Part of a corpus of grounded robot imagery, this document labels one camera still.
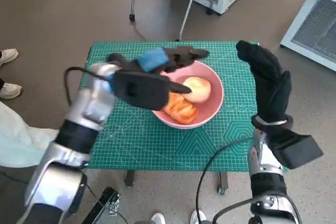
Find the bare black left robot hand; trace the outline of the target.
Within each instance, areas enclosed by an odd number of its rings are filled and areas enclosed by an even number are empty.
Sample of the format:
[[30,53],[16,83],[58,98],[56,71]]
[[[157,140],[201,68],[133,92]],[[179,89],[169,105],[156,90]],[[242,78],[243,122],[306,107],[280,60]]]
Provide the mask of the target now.
[[177,69],[188,67],[197,60],[207,58],[208,55],[208,50],[192,46],[163,47],[151,49],[131,61],[115,52],[108,56],[108,62],[119,66],[123,71],[160,74],[162,71],[171,73]]

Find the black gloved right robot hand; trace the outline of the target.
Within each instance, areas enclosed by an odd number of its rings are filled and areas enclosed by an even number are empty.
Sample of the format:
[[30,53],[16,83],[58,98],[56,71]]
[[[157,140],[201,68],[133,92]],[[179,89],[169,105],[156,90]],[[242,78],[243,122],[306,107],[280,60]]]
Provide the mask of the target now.
[[238,58],[250,66],[255,79],[257,115],[266,123],[286,120],[291,92],[291,74],[283,70],[277,57],[267,48],[240,40]]

